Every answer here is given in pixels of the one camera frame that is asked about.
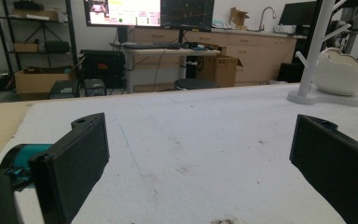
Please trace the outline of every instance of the desk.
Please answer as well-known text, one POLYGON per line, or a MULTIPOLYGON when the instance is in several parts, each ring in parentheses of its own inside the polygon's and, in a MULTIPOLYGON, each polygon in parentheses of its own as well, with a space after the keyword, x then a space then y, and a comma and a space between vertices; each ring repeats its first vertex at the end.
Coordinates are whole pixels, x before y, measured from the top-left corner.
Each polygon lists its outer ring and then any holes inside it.
MULTIPOLYGON (((289 154, 297 114, 330 120, 358 141, 358 107, 287 101, 287 92, 297 89, 271 85, 1 104, 0 135, 7 136, 0 137, 0 161, 17 144, 54 143, 73 120, 104 112, 111 160, 75 224, 343 224, 289 154)), ((34 190, 17 196, 25 223, 42 223, 34 190)))
POLYGON ((135 84, 151 84, 150 82, 135 81, 133 76, 136 72, 133 65, 133 57, 136 55, 151 57, 180 56, 183 57, 179 66, 179 76, 177 79, 186 77, 186 56, 214 56, 219 54, 219 50, 192 50, 192 49, 123 49, 126 58, 126 79, 127 92, 133 93, 135 84))

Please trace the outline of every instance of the monitor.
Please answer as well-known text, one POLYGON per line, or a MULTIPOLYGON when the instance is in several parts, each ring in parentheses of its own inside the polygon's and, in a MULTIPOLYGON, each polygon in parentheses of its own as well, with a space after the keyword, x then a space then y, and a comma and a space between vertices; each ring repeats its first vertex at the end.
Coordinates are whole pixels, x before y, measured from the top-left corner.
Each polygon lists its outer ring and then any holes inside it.
POLYGON ((279 24, 309 26, 313 21, 315 9, 316 1, 286 4, 279 24))
POLYGON ((210 32, 214 0, 161 0, 161 26, 210 32))
POLYGON ((160 27, 160 0, 84 0, 88 26, 160 27))

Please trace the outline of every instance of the floor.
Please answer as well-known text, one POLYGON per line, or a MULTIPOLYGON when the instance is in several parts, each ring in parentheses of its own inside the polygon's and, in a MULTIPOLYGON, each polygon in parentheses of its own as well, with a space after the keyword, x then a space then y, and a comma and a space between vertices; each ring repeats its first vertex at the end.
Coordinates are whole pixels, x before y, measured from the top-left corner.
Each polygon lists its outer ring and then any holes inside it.
MULTIPOLYGON (((111 95, 117 95, 117 94, 126 94, 126 92, 123 90, 114 90, 114 91, 111 91, 111 90, 108 90, 107 91, 108 94, 111 94, 111 95)), ((84 91, 82 90, 80 92, 80 95, 81 96, 84 96, 84 91)), ((92 92, 91 95, 94 95, 94 96, 98 96, 98 95, 103 95, 103 92, 92 92)), ((20 101, 20 96, 16 93, 14 93, 13 91, 0 91, 0 103, 8 103, 8 102, 18 102, 20 101)))

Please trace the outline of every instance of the wall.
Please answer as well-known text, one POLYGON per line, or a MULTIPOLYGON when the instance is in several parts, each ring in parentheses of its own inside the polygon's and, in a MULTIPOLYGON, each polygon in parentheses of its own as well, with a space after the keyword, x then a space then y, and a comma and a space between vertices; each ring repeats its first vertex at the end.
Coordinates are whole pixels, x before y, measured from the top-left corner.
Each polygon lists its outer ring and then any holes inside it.
MULTIPOLYGON (((35 0, 46 6, 51 1, 35 0)), ((265 7, 273 7, 277 14, 277 19, 272 19, 270 10, 266 11, 264 24, 266 31, 272 31, 278 24, 285 3, 304 2, 308 0, 215 0, 214 15, 215 20, 228 22, 229 9, 236 7, 238 10, 248 11, 250 19, 246 21, 249 29, 257 29, 260 23, 261 13, 265 7)), ((111 49, 116 36, 115 28, 87 27, 84 15, 84 5, 81 0, 71 0, 73 19, 75 23, 77 50, 81 49, 111 49)), ((353 54, 358 53, 358 38, 353 49, 353 54)), ((7 69, 5 54, 0 40, 0 69, 7 69)))

